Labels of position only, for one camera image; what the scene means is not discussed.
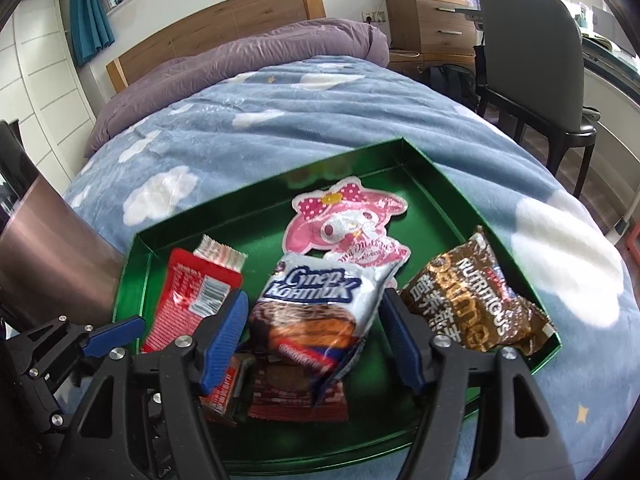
green tray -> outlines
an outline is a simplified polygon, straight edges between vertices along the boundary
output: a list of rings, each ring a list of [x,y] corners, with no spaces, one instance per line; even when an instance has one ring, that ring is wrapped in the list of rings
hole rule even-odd
[[[124,268],[114,319],[140,314],[150,327],[172,248],[193,251],[203,233],[249,255],[242,288],[255,301],[282,255],[282,236],[294,216],[293,197],[327,188],[348,175],[360,177],[363,186],[396,193],[409,204],[407,213],[387,225],[388,234],[412,250],[397,276],[399,285],[482,224],[509,284],[544,307],[480,213],[427,157],[404,139],[396,139],[251,184],[140,232]],[[532,370],[559,348],[560,339],[553,336],[530,359]],[[349,403],[345,423],[249,419],[235,429],[211,424],[228,471],[244,475],[309,472],[356,463],[411,443],[420,410],[411,390],[400,382],[379,320],[344,383]],[[478,390],[470,388],[467,413],[476,409],[477,397]]]

white wardrobe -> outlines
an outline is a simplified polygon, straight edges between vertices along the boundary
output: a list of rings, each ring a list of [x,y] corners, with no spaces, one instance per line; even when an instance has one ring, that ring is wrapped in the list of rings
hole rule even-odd
[[[0,32],[0,119],[18,119],[27,154],[62,194],[95,124],[71,59],[59,0],[23,0]]]

wooden headboard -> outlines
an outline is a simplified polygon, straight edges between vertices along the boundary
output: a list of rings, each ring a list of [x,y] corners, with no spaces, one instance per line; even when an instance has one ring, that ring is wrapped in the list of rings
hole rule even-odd
[[[195,56],[238,38],[324,17],[322,0],[227,0],[149,36],[111,61],[107,72],[115,91],[121,92],[170,59]]]

chocolate biscuit package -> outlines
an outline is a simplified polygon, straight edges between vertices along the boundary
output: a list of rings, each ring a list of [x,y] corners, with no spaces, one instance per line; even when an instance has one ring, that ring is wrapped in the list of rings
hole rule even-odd
[[[542,310],[509,288],[481,227],[431,260],[400,295],[434,332],[473,350],[508,345],[532,355],[556,332]]]
[[[330,375],[369,331],[397,268],[284,254],[249,316],[252,342],[313,375]]]

blue gripper pad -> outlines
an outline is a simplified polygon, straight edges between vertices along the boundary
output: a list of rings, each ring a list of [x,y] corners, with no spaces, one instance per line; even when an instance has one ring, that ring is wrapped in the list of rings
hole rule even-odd
[[[200,375],[203,395],[209,395],[213,388],[222,384],[248,316],[249,298],[243,290],[235,289],[229,293],[217,314],[200,322],[194,337],[198,342],[198,352],[203,357]],[[203,331],[207,332],[204,337],[210,343],[201,349]]]
[[[82,352],[86,357],[105,356],[112,348],[128,345],[142,337],[145,330],[145,320],[140,316],[127,317],[127,319],[90,332],[86,342],[82,345]]]
[[[430,341],[433,332],[420,316],[409,312],[396,291],[388,288],[378,310],[402,383],[416,395],[432,380]]]

